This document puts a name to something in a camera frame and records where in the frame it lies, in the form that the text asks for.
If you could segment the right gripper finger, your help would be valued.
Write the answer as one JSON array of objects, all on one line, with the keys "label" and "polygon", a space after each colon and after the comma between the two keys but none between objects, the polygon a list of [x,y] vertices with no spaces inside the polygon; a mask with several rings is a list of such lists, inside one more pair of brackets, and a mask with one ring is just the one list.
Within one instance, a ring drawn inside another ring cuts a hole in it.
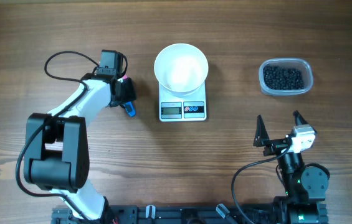
[{"label": "right gripper finger", "polygon": [[255,132],[255,138],[253,146],[262,147],[270,144],[270,138],[265,128],[264,121],[261,115],[257,117],[257,129]]},{"label": "right gripper finger", "polygon": [[308,122],[303,118],[303,116],[297,110],[293,112],[293,116],[295,118],[295,124],[297,126],[308,124]]}]

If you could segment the pink scoop blue handle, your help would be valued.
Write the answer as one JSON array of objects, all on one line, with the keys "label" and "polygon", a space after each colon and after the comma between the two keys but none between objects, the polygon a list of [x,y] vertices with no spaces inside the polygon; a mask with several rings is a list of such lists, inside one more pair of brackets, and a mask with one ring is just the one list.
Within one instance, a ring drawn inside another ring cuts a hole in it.
[{"label": "pink scoop blue handle", "polygon": [[131,78],[125,77],[123,79],[123,86],[125,87],[125,98],[123,106],[125,107],[125,110],[128,115],[130,117],[133,117],[136,115],[136,110],[133,106],[133,101],[136,100],[136,93]]}]

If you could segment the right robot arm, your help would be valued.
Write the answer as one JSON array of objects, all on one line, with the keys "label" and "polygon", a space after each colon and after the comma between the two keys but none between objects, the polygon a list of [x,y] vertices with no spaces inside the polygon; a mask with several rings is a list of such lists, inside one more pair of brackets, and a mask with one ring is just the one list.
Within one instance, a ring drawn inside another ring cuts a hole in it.
[{"label": "right robot arm", "polygon": [[295,126],[282,139],[270,139],[261,116],[253,145],[264,147],[264,156],[275,156],[278,176],[285,189],[284,197],[275,197],[273,215],[275,223],[328,223],[328,212],[323,203],[326,198],[330,172],[316,163],[305,164],[302,152],[311,148],[317,131],[294,111]]}]

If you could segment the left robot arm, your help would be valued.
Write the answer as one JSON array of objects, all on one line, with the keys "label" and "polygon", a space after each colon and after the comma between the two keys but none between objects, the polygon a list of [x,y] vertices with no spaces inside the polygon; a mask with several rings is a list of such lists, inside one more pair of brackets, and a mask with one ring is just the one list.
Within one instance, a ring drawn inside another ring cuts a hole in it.
[{"label": "left robot arm", "polygon": [[18,187],[33,197],[59,197],[76,223],[116,223],[106,197],[88,180],[87,127],[104,108],[121,107],[133,117],[136,93],[127,77],[128,61],[115,50],[76,82],[79,88],[48,113],[33,113],[16,163]]}]

